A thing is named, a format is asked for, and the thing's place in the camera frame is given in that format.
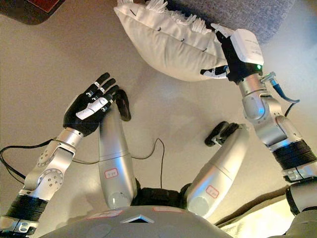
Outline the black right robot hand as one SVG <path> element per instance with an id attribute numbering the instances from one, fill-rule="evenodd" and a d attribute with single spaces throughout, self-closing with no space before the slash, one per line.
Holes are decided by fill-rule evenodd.
<path id="1" fill-rule="evenodd" d="M 227 78 L 237 85 L 252 74 L 262 76 L 264 58 L 253 32 L 247 29 L 231 30 L 215 23 L 212 23 L 211 27 L 221 44 L 226 64 L 202 69 L 201 75 L 210 78 Z"/>

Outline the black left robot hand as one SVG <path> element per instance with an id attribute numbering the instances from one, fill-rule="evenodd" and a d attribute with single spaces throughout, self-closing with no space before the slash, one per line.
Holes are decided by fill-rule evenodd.
<path id="1" fill-rule="evenodd" d="M 118 90 L 116 80 L 109 73 L 103 73 L 71 103 L 64 115 L 63 127 L 74 129 L 84 137 L 92 134 L 115 101 Z"/>

